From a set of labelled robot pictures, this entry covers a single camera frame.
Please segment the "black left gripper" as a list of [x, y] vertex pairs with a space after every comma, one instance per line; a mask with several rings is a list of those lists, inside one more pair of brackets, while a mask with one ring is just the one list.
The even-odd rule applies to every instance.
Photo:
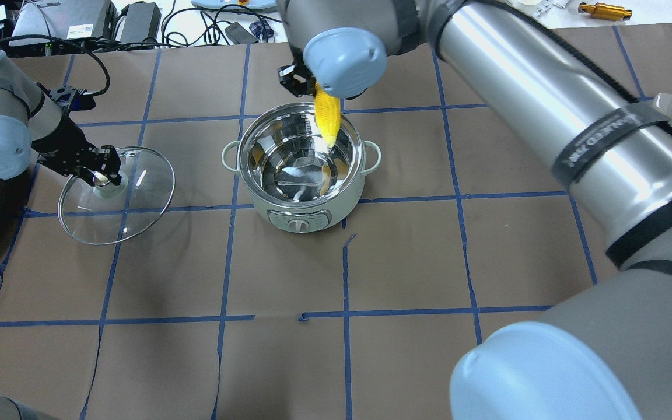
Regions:
[[120, 186], [121, 160], [113, 145], [96, 146], [72, 120], [61, 120], [56, 129], [37, 140], [39, 163], [62, 176], [86, 183]]

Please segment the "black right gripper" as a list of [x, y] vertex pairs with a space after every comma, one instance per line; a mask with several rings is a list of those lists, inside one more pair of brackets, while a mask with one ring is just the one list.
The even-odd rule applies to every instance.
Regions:
[[302, 57], [278, 68], [278, 82], [295, 97], [316, 95], [316, 79]]

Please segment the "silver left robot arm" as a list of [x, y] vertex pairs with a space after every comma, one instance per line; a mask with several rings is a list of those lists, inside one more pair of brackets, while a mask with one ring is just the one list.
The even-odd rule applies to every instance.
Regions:
[[42, 166], [82, 179], [96, 188], [122, 183], [121, 160], [112, 145], [95, 146], [71, 119], [73, 111], [89, 111], [97, 91], [64, 86], [48, 89], [35, 82], [0, 49], [0, 179], [23, 173], [30, 154]]

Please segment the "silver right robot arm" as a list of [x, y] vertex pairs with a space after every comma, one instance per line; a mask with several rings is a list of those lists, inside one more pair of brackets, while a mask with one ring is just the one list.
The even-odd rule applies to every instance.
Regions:
[[296, 69], [357, 97], [387, 58], [436, 56], [603, 227], [613, 279], [459, 359], [454, 419], [672, 419], [672, 125], [499, 1], [278, 1]]

